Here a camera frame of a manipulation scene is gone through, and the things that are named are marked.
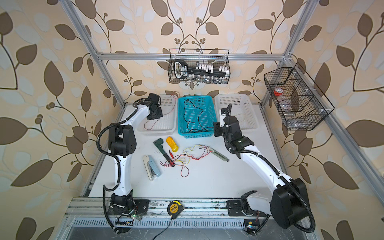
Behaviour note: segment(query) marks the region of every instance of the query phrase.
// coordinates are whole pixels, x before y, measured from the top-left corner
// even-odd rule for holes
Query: wallpaper
[[[283,53],[304,0],[73,0],[98,51]]]
[[[330,98],[336,116],[382,176],[383,41],[383,1],[329,1],[316,8],[293,56]]]
[[[321,0],[293,55],[381,174],[383,10],[383,1]],[[287,131],[272,101],[266,112],[289,174],[306,183],[322,239],[382,239],[384,208],[326,123]]]
[[[230,61],[231,76],[228,84],[186,83],[169,81],[166,61],[109,61],[107,67],[126,102],[148,96],[148,93],[210,95],[240,93],[252,102],[261,102],[266,87],[263,75],[275,68],[273,61]]]
[[[57,1],[0,1],[0,23],[0,232],[52,239],[120,107]]]

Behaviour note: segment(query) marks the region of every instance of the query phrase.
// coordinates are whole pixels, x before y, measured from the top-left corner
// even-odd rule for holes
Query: hanging wire basket
[[[228,84],[231,75],[228,55],[229,50],[223,49],[172,48],[169,50],[169,82]]]
[[[287,130],[313,130],[335,107],[312,77],[308,86],[301,77],[303,67],[283,67],[264,74],[265,86]],[[329,105],[314,94],[317,91]]]

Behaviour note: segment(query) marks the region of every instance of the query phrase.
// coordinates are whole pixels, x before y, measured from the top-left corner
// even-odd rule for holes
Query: teal plastic basket
[[[179,98],[177,107],[177,125],[180,135],[185,138],[212,136],[213,123],[217,120],[211,96],[182,97]],[[197,130],[206,130],[206,132],[197,132]]]

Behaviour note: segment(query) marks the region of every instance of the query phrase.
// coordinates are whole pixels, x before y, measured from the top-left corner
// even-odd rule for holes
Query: white tabletop
[[[272,145],[268,130],[258,105],[254,105],[257,116],[258,128],[242,131],[243,135],[250,138],[258,149],[272,164],[280,168],[279,161]],[[125,115],[129,115],[133,107],[126,109]],[[263,180],[251,169],[251,167],[239,159],[236,155],[227,151],[224,146],[223,137],[201,137],[186,139],[180,136],[177,129],[171,135],[179,150],[175,153],[181,154],[187,147],[195,144],[208,145],[216,151],[229,158],[225,162],[213,154],[201,160],[192,160],[186,165],[190,172],[187,177],[180,175],[181,166],[163,167],[159,161],[165,162],[163,155],[157,150],[153,142],[158,138],[164,140],[163,148],[168,153],[170,149],[166,143],[167,136],[144,136],[135,132],[137,148],[132,156],[131,184],[133,197],[140,198],[240,198],[240,196],[251,190],[269,193],[269,189]],[[143,156],[150,155],[156,161],[157,167],[162,175],[154,181],[148,179],[144,167]],[[102,185],[113,187],[115,180],[114,158],[106,156],[96,181],[92,187],[89,197],[102,197]]]

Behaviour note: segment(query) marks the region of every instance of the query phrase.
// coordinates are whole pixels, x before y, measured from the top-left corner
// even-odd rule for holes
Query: tape measure
[[[172,219],[176,219],[177,216],[184,210],[184,207],[178,201],[171,201],[167,207],[168,214]]]

